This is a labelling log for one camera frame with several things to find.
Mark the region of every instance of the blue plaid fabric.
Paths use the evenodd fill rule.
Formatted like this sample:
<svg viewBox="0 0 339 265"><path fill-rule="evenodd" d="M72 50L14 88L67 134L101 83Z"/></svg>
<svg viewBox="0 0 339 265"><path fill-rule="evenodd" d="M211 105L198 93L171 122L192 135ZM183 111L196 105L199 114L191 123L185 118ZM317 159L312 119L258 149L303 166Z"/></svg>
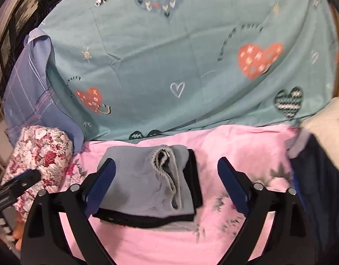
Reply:
<svg viewBox="0 0 339 265"><path fill-rule="evenodd" d="M74 143L74 152L82 151L82 130L67 114L46 79L46 65L52 51L50 38L34 29L26 36L24 46L3 98L10 142L16 144L23 127L42 125L64 131Z"/></svg>

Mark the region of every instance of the orange heart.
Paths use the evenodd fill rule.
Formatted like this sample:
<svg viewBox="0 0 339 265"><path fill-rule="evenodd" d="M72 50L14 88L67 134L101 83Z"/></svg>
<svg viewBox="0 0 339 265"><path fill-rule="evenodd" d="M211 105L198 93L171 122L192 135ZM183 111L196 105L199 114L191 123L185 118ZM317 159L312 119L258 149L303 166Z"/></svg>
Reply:
<svg viewBox="0 0 339 265"><path fill-rule="evenodd" d="M254 80L266 73L283 51L284 46L281 43L270 45L266 51L255 44L246 44L238 51L238 65L246 77Z"/></svg>
<svg viewBox="0 0 339 265"><path fill-rule="evenodd" d="M86 93L81 90L76 90L75 93L85 106L95 113L99 113L98 108L102 104L102 95L96 87L90 87Z"/></svg>

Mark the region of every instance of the metal screw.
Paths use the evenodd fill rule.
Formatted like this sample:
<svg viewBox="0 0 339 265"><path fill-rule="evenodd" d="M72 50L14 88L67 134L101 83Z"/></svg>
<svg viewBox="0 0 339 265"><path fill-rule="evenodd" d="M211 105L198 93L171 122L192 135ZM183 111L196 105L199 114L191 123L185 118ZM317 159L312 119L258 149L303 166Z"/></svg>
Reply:
<svg viewBox="0 0 339 265"><path fill-rule="evenodd" d="M47 193L47 191L45 189L41 189L40 191L38 191L38 196L43 196Z"/></svg>
<svg viewBox="0 0 339 265"><path fill-rule="evenodd" d="M72 186L70 186L70 190L72 192L78 191L80 189L80 185L78 184L73 184Z"/></svg>
<svg viewBox="0 0 339 265"><path fill-rule="evenodd" d="M264 189L264 185L262 185L261 183L257 182L253 185L253 187L256 189L256 190L263 190Z"/></svg>
<svg viewBox="0 0 339 265"><path fill-rule="evenodd" d="M288 189L288 192L289 192L289 194L291 194L291 195L296 195L296 194L297 194L296 190L293 189L293 188L289 188L289 189Z"/></svg>

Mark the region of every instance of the teal fabric with hearts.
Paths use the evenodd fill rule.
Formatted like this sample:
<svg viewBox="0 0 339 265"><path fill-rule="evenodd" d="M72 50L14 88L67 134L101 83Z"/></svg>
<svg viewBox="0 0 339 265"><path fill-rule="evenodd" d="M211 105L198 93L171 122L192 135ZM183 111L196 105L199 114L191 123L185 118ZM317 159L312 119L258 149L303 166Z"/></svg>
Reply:
<svg viewBox="0 0 339 265"><path fill-rule="evenodd" d="M62 0L39 28L86 140L292 124L332 97L327 0Z"/></svg>

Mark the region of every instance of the pink bed sheet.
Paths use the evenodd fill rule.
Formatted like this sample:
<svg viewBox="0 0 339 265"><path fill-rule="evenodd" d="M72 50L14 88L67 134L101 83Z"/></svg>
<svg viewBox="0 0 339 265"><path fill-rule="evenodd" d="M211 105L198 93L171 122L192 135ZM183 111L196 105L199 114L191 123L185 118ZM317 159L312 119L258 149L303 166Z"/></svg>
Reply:
<svg viewBox="0 0 339 265"><path fill-rule="evenodd" d="M127 145L149 147L183 144L194 150L204 206L198 210L195 232L169 233L100 222L89 222L105 249L117 264L217 264L230 247L244 216L238 213L217 174L217 162L226 156L234 168L270 190L289 188L290 164L284 141L296 130L286 125L248 127L223 125L214 129L179 133L174 136L144 140L137 145L120 142L88 142L70 168L62 190L79 183L97 165L108 147ZM251 259L261 255L273 221L269 213ZM61 213L66 238L74 256L82 259L65 214Z"/></svg>

